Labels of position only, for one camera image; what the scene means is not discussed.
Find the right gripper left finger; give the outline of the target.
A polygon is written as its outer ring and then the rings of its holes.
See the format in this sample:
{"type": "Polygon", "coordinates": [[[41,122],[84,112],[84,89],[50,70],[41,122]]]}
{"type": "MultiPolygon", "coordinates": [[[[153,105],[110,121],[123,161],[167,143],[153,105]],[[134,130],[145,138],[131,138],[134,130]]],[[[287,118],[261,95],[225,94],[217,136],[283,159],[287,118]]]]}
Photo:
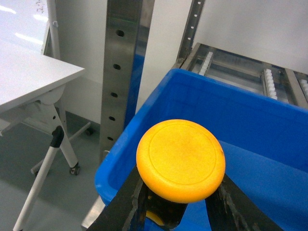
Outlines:
{"type": "Polygon", "coordinates": [[[116,196],[88,228],[89,231],[142,231],[148,188],[134,167],[116,196]]]}

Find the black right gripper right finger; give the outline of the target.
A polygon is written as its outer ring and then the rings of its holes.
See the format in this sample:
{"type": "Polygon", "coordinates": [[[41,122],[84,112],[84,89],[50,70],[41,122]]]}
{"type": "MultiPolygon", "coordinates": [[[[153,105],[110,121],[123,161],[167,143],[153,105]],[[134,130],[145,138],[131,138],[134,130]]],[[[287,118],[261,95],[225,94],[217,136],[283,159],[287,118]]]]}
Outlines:
{"type": "Polygon", "coordinates": [[[205,199],[213,231],[281,231],[247,195],[225,175],[216,191],[205,199]]]}

